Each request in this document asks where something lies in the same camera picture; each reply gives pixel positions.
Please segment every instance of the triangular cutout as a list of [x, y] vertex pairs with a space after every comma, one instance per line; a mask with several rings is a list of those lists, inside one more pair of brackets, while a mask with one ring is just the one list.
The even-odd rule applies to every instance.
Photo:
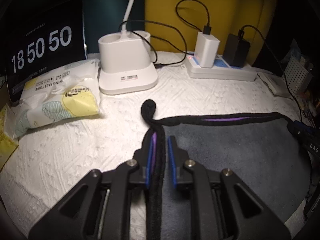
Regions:
[[251, 218], [261, 213], [261, 208], [239, 185], [234, 186], [242, 214], [245, 218]]
[[81, 204], [88, 190], [88, 185], [83, 185], [61, 208], [60, 213], [64, 216], [75, 219], [79, 213]]

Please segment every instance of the black cable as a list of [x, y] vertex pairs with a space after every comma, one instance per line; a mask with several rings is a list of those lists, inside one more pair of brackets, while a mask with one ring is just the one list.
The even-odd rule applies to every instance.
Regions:
[[179, 1], [179, 2], [177, 3], [177, 5], [176, 5], [176, 14], [177, 14], [177, 16], [178, 16], [182, 21], [184, 21], [186, 24], [188, 24], [189, 27], [194, 28], [194, 29], [196, 29], [196, 30], [198, 30], [198, 31], [200, 31], [200, 32], [201, 32], [200, 28], [198, 28], [197, 26], [193, 25], [192, 23], [190, 23], [190, 22], [188, 22], [187, 20], [185, 20], [184, 18], [182, 18], [182, 17], [180, 16], [180, 14], [178, 13], [178, 6], [179, 6], [180, 3], [184, 2], [184, 1], [194, 1], [194, 2], [200, 3], [200, 4], [205, 8], [205, 10], [206, 10], [206, 12], [207, 12], [207, 25], [204, 26], [203, 33], [204, 33], [204, 34], [210, 34], [210, 32], [211, 32], [211, 27], [210, 27], [210, 14], [209, 14], [209, 10], [208, 10], [208, 8], [206, 7], [206, 5], [205, 5], [203, 2], [199, 1], [199, 0], [181, 0], [181, 1]]
[[171, 29], [174, 29], [176, 30], [179, 35], [181, 36], [182, 40], [183, 40], [183, 43], [184, 43], [184, 47], [185, 47], [185, 52], [184, 52], [184, 57], [182, 60], [178, 61], [178, 62], [173, 62], [173, 63], [168, 63], [168, 64], [161, 64], [161, 63], [157, 63], [155, 64], [155, 67], [156, 68], [162, 68], [164, 66], [168, 66], [168, 65], [173, 65], [173, 64], [179, 64], [181, 62], [183, 62], [186, 57], [187, 57], [187, 42], [185, 40], [185, 38], [183, 37], [182, 33], [176, 28], [176, 27], [173, 27], [171, 25], [168, 25], [168, 24], [165, 24], [165, 23], [161, 23], [161, 22], [155, 22], [155, 21], [148, 21], [148, 20], [127, 20], [127, 21], [124, 21], [122, 22], [120, 25], [119, 25], [119, 28], [118, 28], [118, 31], [120, 31], [121, 29], [121, 26], [127, 22], [145, 22], [145, 23], [153, 23], [153, 24], [158, 24], [158, 25], [162, 25], [162, 26], [165, 26], [165, 27], [168, 27], [168, 28], [171, 28]]
[[181, 49], [178, 49], [176, 46], [174, 46], [170, 41], [164, 39], [164, 38], [161, 38], [161, 37], [158, 37], [158, 36], [155, 36], [155, 35], [151, 35], [152, 38], [155, 38], [155, 39], [158, 39], [158, 40], [161, 40], [161, 41], [165, 41], [167, 43], [169, 43], [172, 47], [174, 47], [176, 50], [182, 52], [182, 53], [185, 53], [185, 51], [181, 50]]
[[289, 85], [288, 85], [288, 82], [287, 82], [287, 77], [285, 76], [284, 69], [282, 68], [282, 65], [281, 65], [280, 61], [277, 59], [276, 55], [273, 53], [273, 51], [272, 51], [272, 50], [270, 49], [270, 47], [268, 46], [268, 44], [267, 44], [265, 38], [263, 37], [262, 33], [261, 33], [256, 27], [254, 27], [253, 25], [244, 25], [244, 26], [239, 30], [239, 32], [238, 32], [238, 37], [239, 37], [240, 39], [243, 38], [244, 28], [245, 28], [245, 27], [251, 27], [251, 28], [255, 29], [255, 30], [257, 31], [257, 33], [260, 34], [261, 38], [263, 39], [264, 44], [266, 45], [266, 47], [268, 48], [268, 50], [270, 51], [270, 53], [273, 55], [273, 57], [274, 57], [275, 60], [277, 61], [280, 69], [282, 70], [282, 73], [283, 73], [283, 76], [284, 76], [284, 80], [285, 80], [285, 84], [286, 84], [286, 86], [287, 86], [287, 90], [288, 90], [289, 94], [293, 97], [294, 101], [296, 101], [296, 103], [297, 103], [297, 105], [298, 105], [298, 107], [299, 107], [299, 110], [300, 110], [300, 121], [302, 122], [302, 113], [301, 113], [301, 108], [300, 108], [299, 102], [298, 102], [298, 100], [295, 98], [295, 96], [290, 92]]
[[139, 33], [136, 33], [136, 32], [134, 32], [134, 31], [131, 31], [131, 32], [134, 33], [135, 35], [139, 36], [141, 39], [143, 39], [143, 40], [150, 46], [150, 48], [153, 50], [153, 52], [154, 52], [155, 55], [156, 55], [156, 60], [153, 61], [153, 63], [156, 63], [157, 60], [158, 60], [158, 54], [157, 54], [155, 48], [151, 45], [151, 43], [150, 43], [149, 41], [147, 41], [146, 38], [143, 37], [142, 35], [140, 35]]

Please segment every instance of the digital clock display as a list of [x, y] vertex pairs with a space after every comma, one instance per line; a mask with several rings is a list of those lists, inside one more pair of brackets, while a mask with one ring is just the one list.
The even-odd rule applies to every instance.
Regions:
[[81, 0], [60, 4], [22, 24], [7, 46], [5, 69], [12, 103], [20, 99], [30, 79], [86, 59]]

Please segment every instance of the power adapter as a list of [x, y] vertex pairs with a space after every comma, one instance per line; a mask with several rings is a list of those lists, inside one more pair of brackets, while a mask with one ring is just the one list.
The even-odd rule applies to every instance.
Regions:
[[234, 67], [243, 67], [250, 48], [250, 43], [243, 39], [239, 31], [238, 36], [229, 34], [222, 58]]
[[220, 41], [211, 34], [198, 32], [194, 59], [202, 68], [212, 68]]

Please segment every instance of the white mesh basket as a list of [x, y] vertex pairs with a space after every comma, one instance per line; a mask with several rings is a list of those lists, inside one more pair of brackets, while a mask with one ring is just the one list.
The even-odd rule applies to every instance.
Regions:
[[312, 78], [312, 74], [293, 56], [291, 56], [284, 73], [290, 92], [294, 95], [304, 92]]

